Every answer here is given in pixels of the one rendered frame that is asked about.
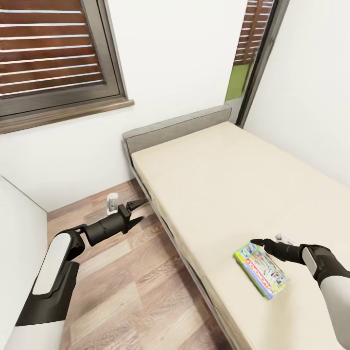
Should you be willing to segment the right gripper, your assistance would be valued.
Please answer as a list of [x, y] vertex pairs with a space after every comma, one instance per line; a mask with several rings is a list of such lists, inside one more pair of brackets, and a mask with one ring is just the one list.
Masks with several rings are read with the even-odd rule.
[[288, 256], [288, 247], [289, 244], [282, 244], [282, 243], [276, 243], [273, 240], [267, 238], [267, 239], [253, 239], [250, 241], [251, 243], [254, 243], [256, 245], [262, 246], [263, 249], [279, 259], [280, 261], [291, 262], [289, 256]]

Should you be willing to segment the board game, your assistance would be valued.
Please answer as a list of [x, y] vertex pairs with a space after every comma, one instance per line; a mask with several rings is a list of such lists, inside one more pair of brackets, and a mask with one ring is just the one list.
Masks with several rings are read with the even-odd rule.
[[262, 246], [249, 242], [233, 255], [268, 300], [290, 281]]

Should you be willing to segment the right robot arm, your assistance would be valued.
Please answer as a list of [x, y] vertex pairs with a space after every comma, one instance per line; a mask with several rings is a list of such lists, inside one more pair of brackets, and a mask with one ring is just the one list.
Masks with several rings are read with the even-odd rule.
[[307, 265], [325, 299], [338, 343], [350, 350], [350, 271], [325, 246], [295, 246], [293, 240], [282, 232], [275, 238], [275, 242], [269, 238], [250, 242], [262, 246], [280, 261]]

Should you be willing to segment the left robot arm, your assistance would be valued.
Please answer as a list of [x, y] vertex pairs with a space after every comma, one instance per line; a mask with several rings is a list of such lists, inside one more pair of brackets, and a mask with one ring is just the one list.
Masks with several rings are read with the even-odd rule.
[[[130, 220], [131, 211], [147, 203], [138, 199], [118, 205], [118, 194], [107, 196], [107, 218], [59, 232], [51, 241], [39, 274], [3, 350], [59, 350], [63, 328], [80, 263], [71, 262], [85, 250], [81, 233], [91, 247], [123, 232], [144, 216]], [[80, 232], [76, 230], [80, 229]]]

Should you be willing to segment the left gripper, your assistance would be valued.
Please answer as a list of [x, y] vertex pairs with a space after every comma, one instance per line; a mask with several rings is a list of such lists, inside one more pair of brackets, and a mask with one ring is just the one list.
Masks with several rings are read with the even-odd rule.
[[117, 213], [99, 220], [104, 229], [105, 238], [108, 239], [121, 231], [127, 234], [131, 228], [144, 219], [144, 216], [141, 216], [130, 220], [131, 211], [147, 202], [148, 199], [138, 199], [127, 202], [125, 206], [124, 204], [118, 205]]

